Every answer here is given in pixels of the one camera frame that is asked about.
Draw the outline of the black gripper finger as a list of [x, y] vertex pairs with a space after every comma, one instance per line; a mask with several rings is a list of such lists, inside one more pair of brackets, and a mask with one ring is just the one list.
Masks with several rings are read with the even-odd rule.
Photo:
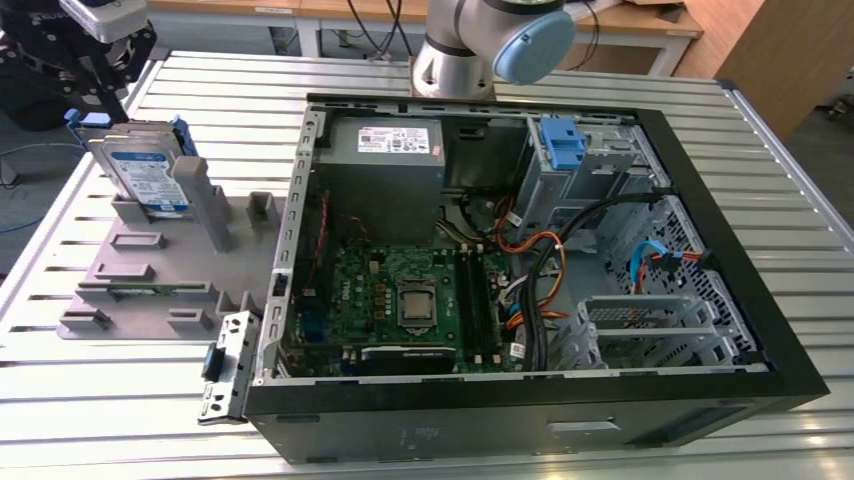
[[121, 93], [125, 76], [107, 66], [105, 59], [87, 69], [70, 51], [61, 46], [51, 52], [54, 59], [33, 55], [13, 44], [2, 46], [2, 72], [23, 83], [61, 96], [69, 105], [89, 113], [103, 113], [115, 122], [125, 121]]
[[126, 49], [119, 59], [110, 65], [110, 82], [105, 84], [106, 98], [103, 99], [103, 106], [115, 123], [129, 121], [129, 114], [122, 104], [121, 91], [139, 80], [157, 41], [158, 34], [154, 25], [147, 21], [145, 27], [127, 38]]

